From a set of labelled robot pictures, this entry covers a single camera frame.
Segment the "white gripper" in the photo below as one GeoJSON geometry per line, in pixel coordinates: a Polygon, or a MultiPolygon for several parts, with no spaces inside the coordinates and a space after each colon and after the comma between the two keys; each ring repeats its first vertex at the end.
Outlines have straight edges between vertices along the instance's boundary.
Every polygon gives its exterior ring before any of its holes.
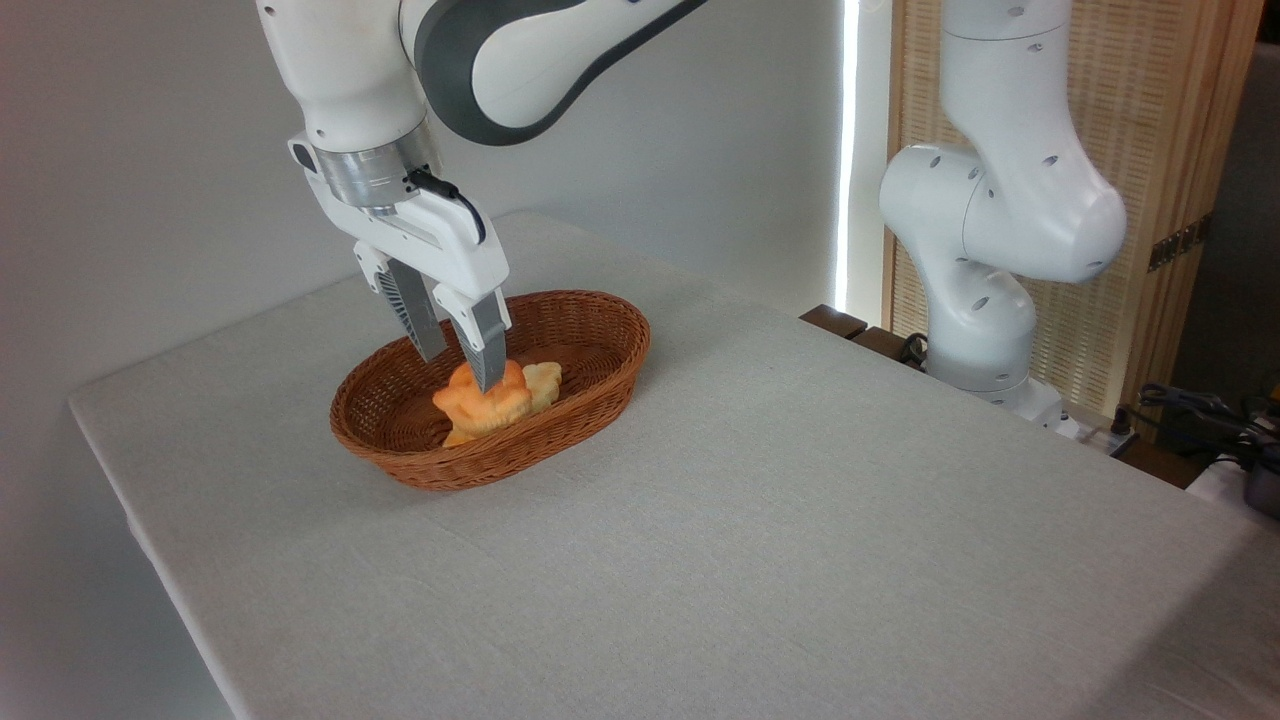
{"type": "Polygon", "coordinates": [[[425,363],[447,348],[431,296],[451,319],[481,393],[506,375],[509,311],[500,286],[509,275],[492,223],[460,199],[393,182],[396,193],[370,208],[340,201],[317,151],[297,133],[291,156],[302,167],[330,223],[357,240],[355,256],[375,293],[384,297],[425,363]],[[422,274],[439,284],[431,296],[422,274]]]}

